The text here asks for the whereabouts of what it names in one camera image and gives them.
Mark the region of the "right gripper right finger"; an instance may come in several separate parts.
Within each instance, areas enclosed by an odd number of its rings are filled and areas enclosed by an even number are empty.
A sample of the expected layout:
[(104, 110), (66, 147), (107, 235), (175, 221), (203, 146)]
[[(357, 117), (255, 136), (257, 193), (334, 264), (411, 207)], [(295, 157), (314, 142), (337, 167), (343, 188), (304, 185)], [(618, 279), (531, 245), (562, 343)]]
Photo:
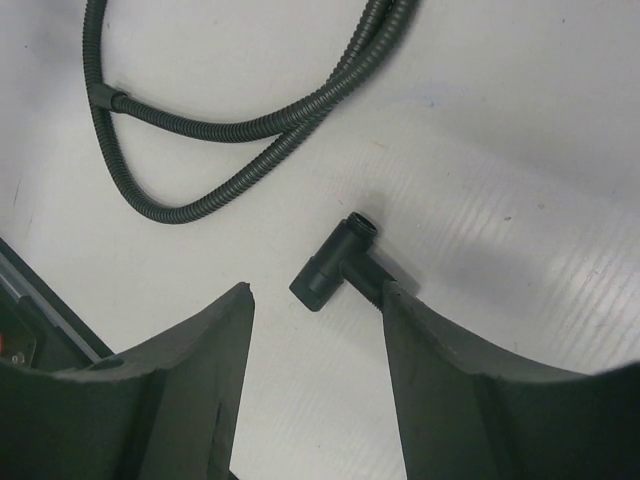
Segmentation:
[(411, 479), (635, 479), (639, 367), (596, 374), (501, 348), (405, 289), (383, 327)]

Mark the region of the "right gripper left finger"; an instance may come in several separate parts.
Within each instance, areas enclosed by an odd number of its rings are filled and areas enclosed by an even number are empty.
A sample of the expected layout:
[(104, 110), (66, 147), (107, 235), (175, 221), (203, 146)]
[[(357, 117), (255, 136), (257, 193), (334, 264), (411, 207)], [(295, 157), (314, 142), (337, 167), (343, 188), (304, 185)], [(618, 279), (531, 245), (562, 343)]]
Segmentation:
[(117, 355), (1, 365), (5, 479), (227, 479), (254, 320), (239, 283)]

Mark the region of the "black threaded elbow fitting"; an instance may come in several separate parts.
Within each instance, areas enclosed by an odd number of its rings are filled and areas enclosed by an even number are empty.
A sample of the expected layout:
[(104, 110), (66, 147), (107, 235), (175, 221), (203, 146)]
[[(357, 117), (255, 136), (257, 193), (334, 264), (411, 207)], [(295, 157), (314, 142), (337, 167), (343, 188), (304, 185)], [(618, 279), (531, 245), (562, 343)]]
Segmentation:
[(369, 219), (352, 212), (306, 262), (290, 291), (308, 310), (318, 312), (348, 282), (382, 311), (384, 284), (395, 278), (369, 254), (377, 235), (377, 227)]

